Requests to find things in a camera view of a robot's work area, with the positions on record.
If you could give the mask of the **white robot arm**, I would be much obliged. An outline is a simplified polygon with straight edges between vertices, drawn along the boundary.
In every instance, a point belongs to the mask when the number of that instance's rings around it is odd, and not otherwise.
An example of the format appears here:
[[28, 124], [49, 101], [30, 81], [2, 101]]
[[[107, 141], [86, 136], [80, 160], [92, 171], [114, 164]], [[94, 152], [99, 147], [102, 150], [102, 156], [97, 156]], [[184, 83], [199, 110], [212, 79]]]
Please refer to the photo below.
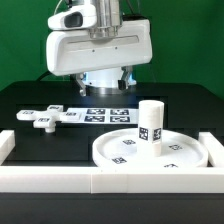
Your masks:
[[152, 59], [149, 20], [122, 14], [119, 0], [62, 1], [67, 10], [48, 19], [48, 70], [73, 77], [83, 96], [132, 88], [133, 67]]

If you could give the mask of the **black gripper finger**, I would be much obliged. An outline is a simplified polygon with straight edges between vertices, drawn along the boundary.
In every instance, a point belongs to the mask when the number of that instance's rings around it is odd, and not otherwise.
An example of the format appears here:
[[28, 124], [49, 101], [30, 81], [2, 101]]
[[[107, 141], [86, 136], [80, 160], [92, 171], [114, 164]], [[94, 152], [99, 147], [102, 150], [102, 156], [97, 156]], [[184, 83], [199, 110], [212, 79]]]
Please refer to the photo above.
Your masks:
[[80, 88], [80, 90], [79, 90], [80, 95], [82, 97], [85, 97], [86, 96], [86, 85], [82, 81], [83, 78], [84, 78], [84, 73], [75, 74], [75, 81]]
[[126, 90], [128, 88], [128, 80], [130, 75], [132, 74], [133, 67], [132, 66], [125, 66], [122, 67], [122, 76], [118, 80], [118, 89], [119, 90]]

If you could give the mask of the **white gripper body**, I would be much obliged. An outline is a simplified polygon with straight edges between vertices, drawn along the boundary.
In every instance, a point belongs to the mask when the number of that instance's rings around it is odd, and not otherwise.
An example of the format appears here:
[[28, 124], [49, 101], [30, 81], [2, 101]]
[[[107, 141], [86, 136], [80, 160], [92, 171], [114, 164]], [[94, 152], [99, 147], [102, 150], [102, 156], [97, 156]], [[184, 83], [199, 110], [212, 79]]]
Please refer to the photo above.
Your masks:
[[46, 43], [48, 70], [69, 75], [148, 63], [150, 22], [124, 21], [114, 38], [92, 39], [87, 30], [54, 31]]

